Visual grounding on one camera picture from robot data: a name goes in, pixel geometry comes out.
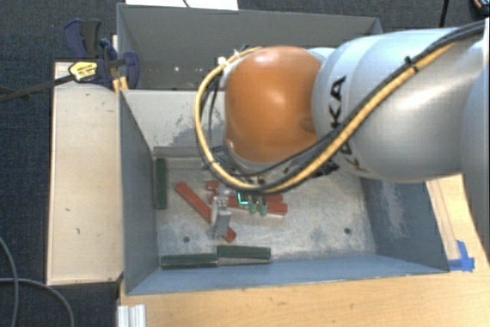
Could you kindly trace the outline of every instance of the gray metal box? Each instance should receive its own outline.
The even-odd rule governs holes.
[[[215,58],[243,44],[337,47],[380,31],[375,18],[118,6],[119,51],[136,50],[142,65],[139,89],[123,92],[119,113],[129,295],[449,271],[424,184],[361,180],[342,172],[284,195],[285,217],[234,212],[235,244],[271,247],[272,263],[159,267],[162,255],[205,253],[224,244],[207,238],[207,223],[173,190],[186,181],[204,200],[209,195],[205,182],[211,173],[201,168],[195,147],[192,90]],[[221,138],[223,113],[219,96],[215,141]],[[166,210],[154,208],[157,157],[168,163]]]

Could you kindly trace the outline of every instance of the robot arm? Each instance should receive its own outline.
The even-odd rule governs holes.
[[[484,27],[382,34],[335,50],[252,48],[222,60],[196,99],[204,161],[225,185],[262,195],[294,188],[328,163],[397,182],[462,172],[469,199],[488,205]],[[220,77],[226,160],[207,146],[200,118]]]

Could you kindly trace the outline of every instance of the yellow cable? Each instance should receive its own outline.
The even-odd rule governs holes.
[[[209,146],[207,145],[207,142],[206,142],[206,138],[204,137],[200,113],[201,113],[201,99],[204,95],[204,91],[209,86],[211,81],[219,73],[221,73],[221,71],[223,71],[226,67],[230,66],[234,61],[237,61],[237,60],[241,59],[242,57],[247,56],[248,54],[251,54],[252,52],[258,51],[259,49],[261,49],[261,47],[253,47],[253,48],[247,49],[243,52],[240,52],[239,54],[235,54],[234,56],[228,58],[227,60],[222,61],[202,81],[201,85],[199,86],[198,92],[196,94],[196,100],[195,100],[195,104],[194,104],[194,123],[195,123],[195,127],[196,127],[196,135],[197,135],[199,144],[201,145],[202,151],[203,151],[206,159],[210,162],[210,165],[213,167],[213,169],[217,173],[219,173],[221,176],[223,176],[225,179],[227,179],[230,183],[235,184],[238,187],[250,188],[250,189],[255,187],[255,185],[251,185],[249,183],[245,183],[245,182],[236,180],[235,177],[233,177],[228,172],[226,172],[223,168],[220,167],[220,165],[217,162],[214,161],[213,153],[210,151]]]
[[[417,61],[414,67],[407,68],[403,73],[401,73],[398,77],[394,78],[391,82],[389,82],[386,86],[381,88],[379,92],[377,92],[362,108],[359,112],[354,116],[354,118],[347,124],[347,126],[334,138],[332,143],[325,148],[325,150],[309,165],[307,165],[300,173],[298,173],[295,177],[291,178],[288,181],[285,181],[281,185],[278,185],[274,188],[271,188],[264,193],[275,193],[281,191],[285,188],[293,186],[300,181],[308,178],[314,172],[316,172],[320,166],[322,166],[325,162],[327,162],[340,147],[347,141],[348,138],[352,136],[352,134],[359,128],[359,126],[367,119],[367,117],[373,112],[373,110],[380,105],[385,99],[387,99],[398,87],[407,82],[414,74],[417,73],[417,70],[421,70],[426,67],[428,64],[432,63],[435,59],[437,59],[444,52],[449,50],[455,43],[448,44],[445,47],[441,47],[440,49],[434,51],[433,53],[427,55],[423,59]],[[194,121],[196,125],[196,133],[198,135],[198,141],[201,145],[201,148],[207,158],[207,160],[211,163],[213,169],[222,175],[227,181],[231,184],[236,185],[240,188],[249,188],[253,189],[256,186],[251,185],[249,183],[237,180],[235,177],[230,175],[228,172],[223,170],[219,164],[214,161],[213,154],[211,153],[206,139],[204,137],[204,133],[202,131],[201,120],[199,118],[199,113],[201,111],[201,98],[206,90],[206,87],[209,83],[222,71],[224,68],[232,64],[234,61],[240,59],[242,56],[249,54],[250,52],[257,51],[260,49],[259,47],[251,48],[248,51],[244,51],[240,54],[234,55],[230,57],[228,60],[223,61],[218,67],[212,70],[206,78],[204,78],[202,84],[199,86],[199,90],[196,96],[195,101],[195,111],[194,111]]]

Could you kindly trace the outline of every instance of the wooden surface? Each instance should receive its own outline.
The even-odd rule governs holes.
[[[56,77],[67,66],[56,63]],[[116,281],[123,271],[117,113],[116,95],[105,87],[54,89],[48,285]]]
[[[442,193],[445,201],[452,233],[444,238],[453,235],[465,242],[475,258],[473,273],[130,297],[124,296],[122,287],[121,304],[145,303],[148,327],[488,326],[490,268],[472,224],[462,179],[454,176],[428,185],[433,197]]]

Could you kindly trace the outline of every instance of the green bar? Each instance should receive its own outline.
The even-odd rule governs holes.
[[[163,269],[217,267],[217,254],[194,253],[188,255],[166,255],[162,257],[161,261]]]
[[[234,259],[270,259],[270,248],[244,247],[239,245],[220,245],[217,247],[218,257],[232,257]]]
[[[167,162],[165,159],[156,159],[153,163],[155,176],[155,208],[167,208]]]

